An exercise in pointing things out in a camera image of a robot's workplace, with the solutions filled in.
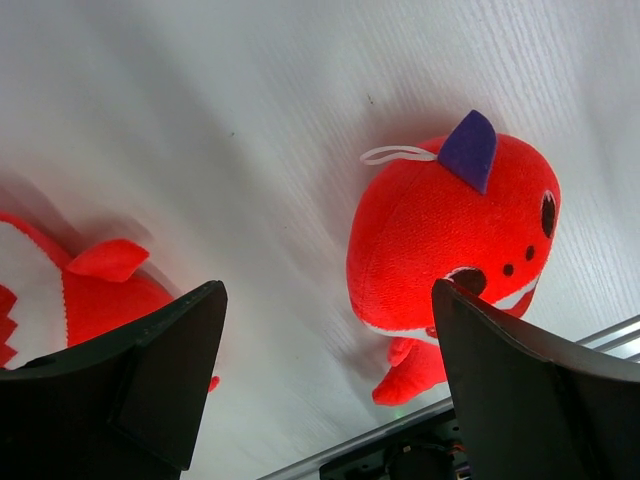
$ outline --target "purple felt triangle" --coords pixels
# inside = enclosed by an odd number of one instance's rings
[[[498,138],[489,120],[471,110],[445,140],[438,163],[484,195],[497,146]]]

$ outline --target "red plush toy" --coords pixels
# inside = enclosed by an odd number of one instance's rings
[[[75,258],[23,220],[0,212],[0,368],[86,342],[169,303],[134,275],[149,253],[116,239]],[[218,382],[211,381],[210,390]]]
[[[551,249],[560,187],[540,153],[496,135],[476,111],[448,137],[363,160],[393,161],[358,206],[347,282],[356,315],[394,337],[373,399],[398,405],[446,381],[431,307],[437,279],[525,313]]]

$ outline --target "plush toy head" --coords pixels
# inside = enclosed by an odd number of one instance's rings
[[[134,275],[148,256],[118,239],[72,258],[26,222],[0,212],[0,368],[18,368],[169,303],[163,288]]]
[[[530,145],[496,135],[475,111],[420,149],[432,161],[398,155],[358,206],[347,258],[355,313],[380,333],[437,343],[431,288],[450,278],[521,316],[560,209],[551,167]]]

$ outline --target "toy eye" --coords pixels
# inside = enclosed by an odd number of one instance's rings
[[[553,235],[553,227],[556,224],[556,201],[553,193],[547,191],[542,199],[542,231],[547,238]]]
[[[447,278],[476,296],[482,294],[484,289],[487,288],[487,277],[482,270],[477,268],[457,268],[447,275]]]

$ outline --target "white wood grain surface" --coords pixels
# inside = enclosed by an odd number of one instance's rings
[[[186,479],[259,477],[402,409],[344,256],[374,169],[469,109],[537,145],[564,206],[529,320],[577,339],[640,311],[636,0],[7,0],[0,207],[73,248],[127,235],[175,293],[230,293]]]

